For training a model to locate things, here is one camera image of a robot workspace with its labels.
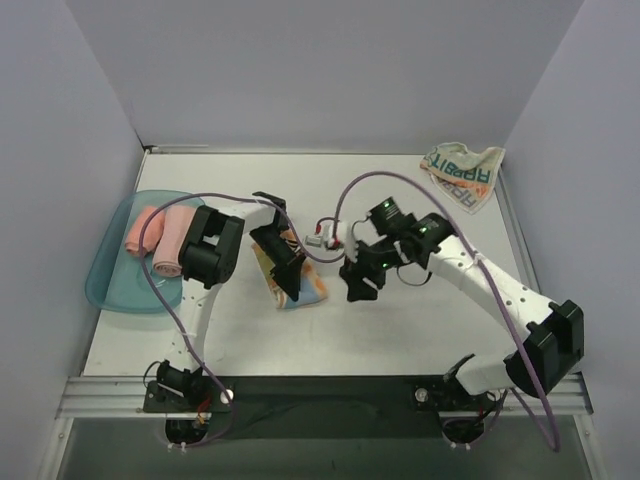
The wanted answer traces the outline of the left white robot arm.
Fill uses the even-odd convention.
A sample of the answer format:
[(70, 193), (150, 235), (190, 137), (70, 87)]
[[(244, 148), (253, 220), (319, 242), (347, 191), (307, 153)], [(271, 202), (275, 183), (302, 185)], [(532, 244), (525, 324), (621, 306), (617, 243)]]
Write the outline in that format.
[(283, 236), (288, 230), (286, 201), (265, 192), (222, 210), (202, 205), (187, 218), (184, 233), (174, 242), (182, 278), (179, 310), (163, 304), (177, 333), (156, 371), (159, 390), (177, 410), (195, 409), (219, 383), (204, 365), (204, 341), (216, 297), (236, 269), (244, 235), (271, 261), (267, 278), (287, 298), (299, 299), (306, 256)]

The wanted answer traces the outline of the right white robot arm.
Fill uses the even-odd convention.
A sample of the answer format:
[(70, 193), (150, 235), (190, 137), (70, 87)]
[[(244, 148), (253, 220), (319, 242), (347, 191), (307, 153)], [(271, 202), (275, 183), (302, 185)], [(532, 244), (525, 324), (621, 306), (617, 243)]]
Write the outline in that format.
[(330, 238), (343, 248), (339, 270), (350, 302), (373, 301), (386, 273), (417, 265), (430, 276), (457, 288), (511, 335), (511, 353), (469, 354), (451, 367), (443, 396), (463, 410), (490, 390), (517, 388), (542, 398), (584, 356), (584, 313), (573, 301), (557, 303), (525, 286), (474, 250), (437, 213), (421, 219), (401, 212), (393, 198), (366, 216), (378, 240), (368, 244), (354, 235), (352, 223), (340, 221)]

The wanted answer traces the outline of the orange polka dot towel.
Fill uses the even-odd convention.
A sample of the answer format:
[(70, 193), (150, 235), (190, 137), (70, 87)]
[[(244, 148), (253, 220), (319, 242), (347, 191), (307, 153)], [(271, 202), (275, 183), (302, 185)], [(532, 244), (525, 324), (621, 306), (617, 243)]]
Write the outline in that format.
[[(279, 231), (292, 248), (302, 249), (290, 229)], [(326, 300), (329, 296), (328, 288), (317, 273), (314, 265), (306, 257), (302, 270), (300, 296), (298, 301), (293, 301), (271, 278), (269, 270), (273, 266), (271, 260), (263, 250), (255, 243), (251, 245), (259, 268), (263, 274), (275, 306), (280, 310), (292, 310), (300, 307), (317, 304)]]

